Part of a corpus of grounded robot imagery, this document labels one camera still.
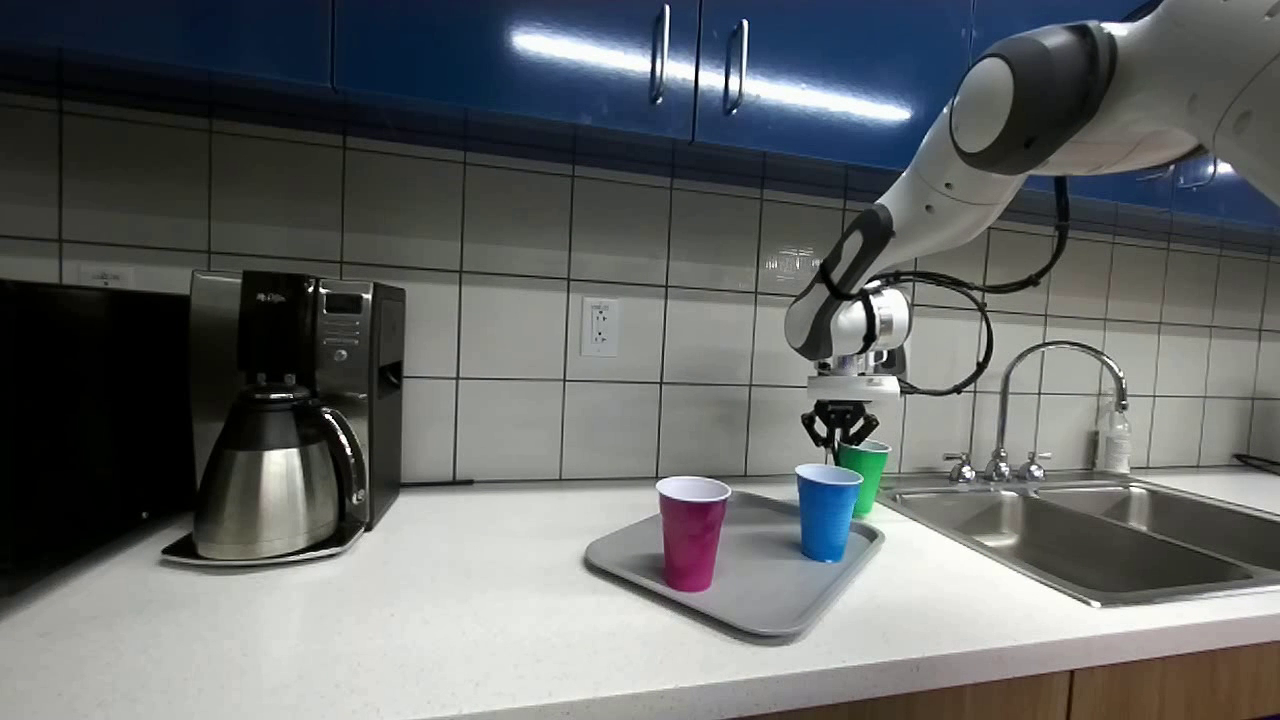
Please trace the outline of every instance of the pink cup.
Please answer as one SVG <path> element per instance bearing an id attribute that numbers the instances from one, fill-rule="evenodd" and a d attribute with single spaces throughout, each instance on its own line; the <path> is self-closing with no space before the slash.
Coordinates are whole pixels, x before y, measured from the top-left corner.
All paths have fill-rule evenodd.
<path id="1" fill-rule="evenodd" d="M 730 489 L 708 474 L 667 474 L 656 496 L 665 508 L 665 578 L 676 590 L 710 587 Z"/>

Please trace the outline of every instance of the green cup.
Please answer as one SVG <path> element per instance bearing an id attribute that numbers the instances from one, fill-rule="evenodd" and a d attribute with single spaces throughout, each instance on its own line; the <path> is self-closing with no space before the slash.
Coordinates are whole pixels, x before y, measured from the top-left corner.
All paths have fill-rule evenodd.
<path id="1" fill-rule="evenodd" d="M 850 518 L 864 518 L 880 501 L 880 479 L 884 479 L 884 467 L 889 467 L 889 443 L 844 443 L 837 450 L 837 462 L 864 474 L 864 492 L 857 496 L 857 508 L 850 508 Z"/>

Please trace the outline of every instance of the coffee maker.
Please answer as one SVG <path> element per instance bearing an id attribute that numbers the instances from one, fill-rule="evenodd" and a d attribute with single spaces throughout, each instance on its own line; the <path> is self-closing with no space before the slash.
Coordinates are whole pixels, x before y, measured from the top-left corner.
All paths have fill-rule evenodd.
<path id="1" fill-rule="evenodd" d="M 398 492 L 405 292 L 295 273 L 192 274 L 187 559 L 335 555 Z"/>

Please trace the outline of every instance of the cabinet handle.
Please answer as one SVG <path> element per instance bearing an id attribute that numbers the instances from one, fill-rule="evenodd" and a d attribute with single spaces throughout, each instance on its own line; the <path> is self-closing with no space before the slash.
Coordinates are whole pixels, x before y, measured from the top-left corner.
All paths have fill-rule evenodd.
<path id="1" fill-rule="evenodd" d="M 649 98 L 667 98 L 667 59 L 673 59 L 673 4 L 665 4 L 653 19 L 653 55 L 649 55 Z"/>
<path id="2" fill-rule="evenodd" d="M 748 102 L 751 19 L 737 19 L 730 43 L 730 63 L 724 63 L 724 114 L 737 114 Z"/>

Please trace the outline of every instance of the blue cup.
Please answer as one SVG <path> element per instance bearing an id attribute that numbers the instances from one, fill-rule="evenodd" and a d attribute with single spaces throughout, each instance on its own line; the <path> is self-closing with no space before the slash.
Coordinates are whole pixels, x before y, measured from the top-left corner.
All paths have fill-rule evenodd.
<path id="1" fill-rule="evenodd" d="M 864 474 L 837 462 L 800 462 L 800 552 L 819 564 L 840 564 L 846 546 L 846 516 Z"/>

